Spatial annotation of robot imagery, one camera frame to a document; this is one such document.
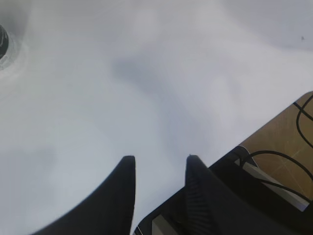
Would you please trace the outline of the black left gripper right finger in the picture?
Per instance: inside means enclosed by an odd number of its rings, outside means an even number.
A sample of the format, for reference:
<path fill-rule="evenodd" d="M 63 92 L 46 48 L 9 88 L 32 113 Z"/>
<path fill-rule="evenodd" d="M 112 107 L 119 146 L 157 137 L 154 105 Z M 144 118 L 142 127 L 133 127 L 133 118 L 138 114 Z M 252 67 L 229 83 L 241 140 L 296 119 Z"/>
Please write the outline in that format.
<path fill-rule="evenodd" d="M 188 230 L 192 235 L 291 235 L 234 194 L 196 155 L 185 169 Z"/>

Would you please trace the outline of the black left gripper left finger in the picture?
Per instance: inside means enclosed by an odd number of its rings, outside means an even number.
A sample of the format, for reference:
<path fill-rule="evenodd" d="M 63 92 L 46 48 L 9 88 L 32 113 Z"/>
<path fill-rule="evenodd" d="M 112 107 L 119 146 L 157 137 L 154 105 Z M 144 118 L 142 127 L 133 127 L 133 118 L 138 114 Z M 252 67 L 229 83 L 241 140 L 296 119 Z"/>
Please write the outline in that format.
<path fill-rule="evenodd" d="M 38 235 L 129 235 L 135 205 L 135 158 L 125 156 L 101 185 Z"/>

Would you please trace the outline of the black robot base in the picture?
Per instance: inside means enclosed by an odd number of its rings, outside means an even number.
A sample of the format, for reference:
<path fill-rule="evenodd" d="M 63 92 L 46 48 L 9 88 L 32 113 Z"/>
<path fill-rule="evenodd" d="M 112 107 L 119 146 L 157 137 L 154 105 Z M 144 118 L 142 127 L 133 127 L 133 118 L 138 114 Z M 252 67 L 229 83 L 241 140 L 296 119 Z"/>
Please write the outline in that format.
<path fill-rule="evenodd" d="M 242 166 L 249 153 L 237 146 L 211 166 L 206 166 L 241 200 L 259 212 L 293 231 L 293 235 L 313 232 L 313 203 L 301 211 L 285 195 L 289 189 L 276 183 L 256 178 Z M 153 227 L 163 234 L 191 235 L 188 230 L 185 186 L 148 214 L 136 227 L 135 234 L 150 235 Z"/>

